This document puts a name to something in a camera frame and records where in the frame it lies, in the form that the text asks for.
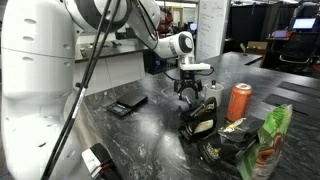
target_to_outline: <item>green bag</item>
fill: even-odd
[[[284,137],[290,124],[292,106],[282,105],[267,115],[258,130],[259,142],[247,151],[237,167],[242,179],[268,179],[280,159]]]

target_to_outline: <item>granite surface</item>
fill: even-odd
[[[198,76],[203,84],[215,79],[223,84],[222,104],[218,108],[218,125],[225,124],[231,89],[238,82],[253,87],[247,116],[264,120],[274,108],[262,102],[271,93],[305,103],[320,109],[320,99],[278,88],[291,82],[320,89],[317,79],[291,75],[256,67],[249,67],[260,56],[227,53],[207,60],[215,72],[211,76]],[[177,69],[168,74],[178,78]],[[128,92],[143,92],[148,102],[125,117],[107,111],[107,106]],[[194,104],[194,93],[186,90]],[[179,137],[178,128],[183,121],[179,113],[187,110],[173,92],[173,82],[163,74],[148,75],[145,79],[122,85],[85,97],[104,143],[113,157],[123,179],[241,179],[236,167],[229,163],[210,167],[199,158],[196,145],[187,145]],[[288,129],[284,151],[271,179],[320,179],[320,118],[294,114]]]
[[[148,48],[143,45],[137,39],[123,39],[114,41],[116,44],[121,44],[117,47],[113,47],[111,42],[105,42],[104,48],[101,51],[100,58],[121,56],[125,54],[132,54],[137,52],[142,52],[148,50]],[[89,44],[78,44],[76,49],[84,48],[87,53],[87,58],[82,58],[81,54],[77,52],[75,63],[87,62],[92,52],[92,48],[89,48]]]

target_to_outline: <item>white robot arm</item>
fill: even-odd
[[[63,111],[73,87],[76,39],[83,31],[97,30],[107,1],[8,1],[1,42],[1,128],[7,166],[15,179],[42,176],[65,123]],[[106,24],[115,6],[116,1],[111,1]],[[154,31],[159,17],[154,0],[121,0],[111,30],[127,22],[160,57],[181,56],[183,70],[210,69],[207,64],[194,64],[190,33],[158,39]],[[81,151],[72,132],[51,179],[72,176]]]

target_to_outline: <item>snack bag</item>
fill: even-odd
[[[264,121],[253,117],[241,118],[227,124],[197,143],[200,157],[209,165],[219,161],[237,162],[257,141],[257,131]]]
[[[187,122],[178,130],[188,144],[204,138],[214,131],[217,124],[216,104],[216,98],[211,97],[207,99],[203,105],[191,109],[190,112],[185,112],[185,114],[188,114],[188,119],[184,119],[187,120]]]
[[[259,142],[248,150],[237,167],[242,179],[268,179],[280,159],[292,116],[292,106],[282,105],[267,115],[267,119],[258,130]]]

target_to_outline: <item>chair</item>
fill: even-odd
[[[294,74],[304,73],[312,62],[318,37],[319,33],[292,33],[279,57],[285,64],[275,69]]]

